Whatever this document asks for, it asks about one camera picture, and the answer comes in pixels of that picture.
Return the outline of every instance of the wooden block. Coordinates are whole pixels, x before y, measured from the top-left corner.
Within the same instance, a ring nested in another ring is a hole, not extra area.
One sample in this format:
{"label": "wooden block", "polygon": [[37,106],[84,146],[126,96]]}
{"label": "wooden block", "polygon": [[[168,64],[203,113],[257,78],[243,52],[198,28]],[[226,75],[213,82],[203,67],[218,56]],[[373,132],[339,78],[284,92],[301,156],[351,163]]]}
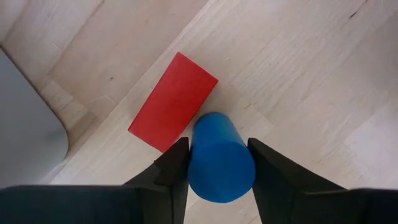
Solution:
{"label": "wooden block", "polygon": [[130,125],[129,132],[165,152],[217,82],[204,69],[177,53]]}

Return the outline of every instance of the gray object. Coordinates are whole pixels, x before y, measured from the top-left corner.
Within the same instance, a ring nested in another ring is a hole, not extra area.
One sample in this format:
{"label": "gray object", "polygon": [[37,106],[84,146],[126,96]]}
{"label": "gray object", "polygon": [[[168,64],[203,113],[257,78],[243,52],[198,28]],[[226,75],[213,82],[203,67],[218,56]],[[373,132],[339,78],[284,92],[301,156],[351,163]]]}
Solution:
{"label": "gray object", "polygon": [[67,151],[61,122],[0,50],[0,188],[37,183]]}

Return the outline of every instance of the blue cylinder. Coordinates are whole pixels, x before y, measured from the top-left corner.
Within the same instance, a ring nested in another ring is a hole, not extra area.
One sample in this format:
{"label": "blue cylinder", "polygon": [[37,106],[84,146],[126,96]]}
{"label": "blue cylinder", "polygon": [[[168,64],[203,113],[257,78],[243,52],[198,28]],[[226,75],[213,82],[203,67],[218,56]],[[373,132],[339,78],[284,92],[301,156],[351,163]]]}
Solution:
{"label": "blue cylinder", "polygon": [[256,178],[252,155],[229,118],[203,115],[193,128],[188,179],[201,198],[232,202],[250,190]]}

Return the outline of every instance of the laminate floor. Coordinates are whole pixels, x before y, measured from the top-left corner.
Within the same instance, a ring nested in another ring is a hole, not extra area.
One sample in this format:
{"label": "laminate floor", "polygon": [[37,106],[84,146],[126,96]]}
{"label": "laminate floor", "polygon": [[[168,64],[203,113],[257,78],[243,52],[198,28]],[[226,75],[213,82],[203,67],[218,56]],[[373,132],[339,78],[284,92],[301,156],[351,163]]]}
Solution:
{"label": "laminate floor", "polygon": [[[2,48],[70,136],[47,182],[121,184],[159,157],[127,128],[182,52],[220,80],[195,118],[224,112],[244,139],[344,187],[398,188],[396,0],[3,5]],[[190,192],[185,221],[260,223],[251,192],[227,205]]]}

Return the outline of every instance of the red block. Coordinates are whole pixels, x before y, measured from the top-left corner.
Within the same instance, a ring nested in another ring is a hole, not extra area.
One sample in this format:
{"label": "red block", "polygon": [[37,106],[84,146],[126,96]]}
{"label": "red block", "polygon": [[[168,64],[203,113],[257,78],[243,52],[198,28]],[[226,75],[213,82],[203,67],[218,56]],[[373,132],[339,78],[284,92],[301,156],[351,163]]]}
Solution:
{"label": "red block", "polygon": [[218,80],[177,53],[129,132],[165,152],[177,140]]}

